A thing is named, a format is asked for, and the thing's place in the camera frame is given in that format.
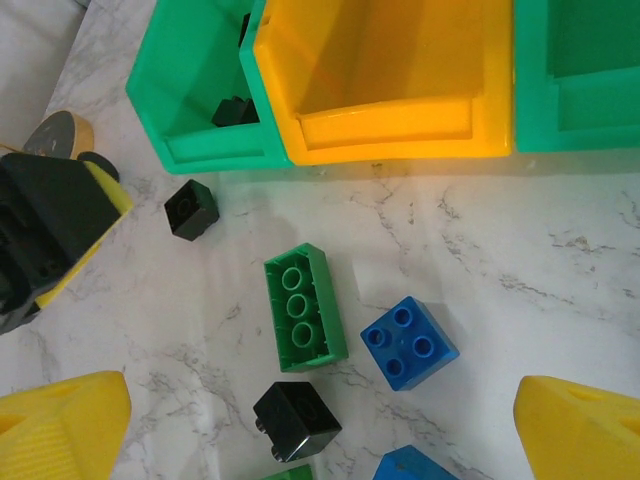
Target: plastic toy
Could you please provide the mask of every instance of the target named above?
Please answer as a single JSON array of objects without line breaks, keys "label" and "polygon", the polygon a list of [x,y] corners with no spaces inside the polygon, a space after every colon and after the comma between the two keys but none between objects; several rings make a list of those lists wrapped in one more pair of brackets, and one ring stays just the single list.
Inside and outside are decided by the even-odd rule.
[{"label": "plastic toy", "polygon": [[427,307],[413,297],[360,336],[394,391],[411,390],[460,355]]},{"label": "plastic toy", "polygon": [[373,480],[457,480],[440,465],[408,445],[387,453]]},{"label": "plastic toy", "polygon": [[218,205],[211,190],[189,180],[164,204],[171,233],[193,241],[218,221]]},{"label": "plastic toy", "polygon": [[279,152],[279,155],[287,157],[287,152],[282,143],[282,137],[278,130],[278,124],[273,116],[273,110],[269,103],[269,97],[262,81],[262,75],[258,68],[258,62],[253,54],[256,35],[262,21],[266,0],[255,0],[251,15],[245,30],[244,40],[240,47],[240,63],[244,75],[249,84],[249,90],[258,110],[260,122],[271,141],[272,148]]},{"label": "plastic toy", "polygon": [[0,184],[0,333],[6,333],[62,291],[133,203],[93,161],[11,153],[0,162]]},{"label": "plastic toy", "polygon": [[259,121],[253,100],[250,98],[242,100],[240,97],[222,100],[211,119],[211,122],[216,127],[232,127],[234,125],[258,123]]},{"label": "plastic toy", "polygon": [[75,113],[59,110],[45,118],[16,153],[77,159],[93,147],[91,124]]},{"label": "plastic toy", "polygon": [[640,146],[640,2],[515,5],[518,149]]},{"label": "plastic toy", "polygon": [[331,274],[322,250],[305,243],[264,264],[282,372],[347,358]]},{"label": "plastic toy", "polygon": [[291,462],[321,452],[342,427],[309,382],[276,382],[253,407],[273,458]]},{"label": "plastic toy", "polygon": [[171,173],[285,168],[292,163],[260,123],[216,127],[225,99],[251,98],[238,42],[253,0],[158,0],[127,94]]},{"label": "plastic toy", "polygon": [[537,480],[640,478],[640,400],[552,377],[525,377],[516,428]]},{"label": "plastic toy", "polygon": [[78,160],[81,162],[89,162],[99,167],[104,173],[113,178],[116,182],[120,182],[120,172],[113,163],[96,152],[82,152],[78,154]]},{"label": "plastic toy", "polygon": [[302,467],[292,468],[286,472],[276,473],[263,480],[313,480],[313,473],[309,465],[303,465]]},{"label": "plastic toy", "polygon": [[295,164],[511,152],[511,0],[268,0],[263,19],[254,54]]},{"label": "plastic toy", "polygon": [[130,417],[120,372],[0,398],[0,478],[108,480]]}]

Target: marble countertop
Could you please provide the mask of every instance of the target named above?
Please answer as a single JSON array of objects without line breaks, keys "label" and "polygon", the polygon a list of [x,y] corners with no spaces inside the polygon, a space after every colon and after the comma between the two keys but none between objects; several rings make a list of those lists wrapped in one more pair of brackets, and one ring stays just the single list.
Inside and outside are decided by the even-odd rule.
[{"label": "marble countertop", "polygon": [[[32,324],[0,337],[1,394],[124,372],[133,416],[114,479],[253,480],[283,470],[254,427],[274,381],[309,379],[344,430],[317,477],[366,480],[414,444],[463,480],[531,479],[512,417],[524,375],[640,397],[640,152],[429,160],[196,177],[222,218],[193,243],[124,85],[154,2],[93,0],[50,111],[91,121],[136,203]],[[280,373],[262,263],[328,258],[351,357]],[[393,393],[359,332],[406,295],[461,351]]]}]

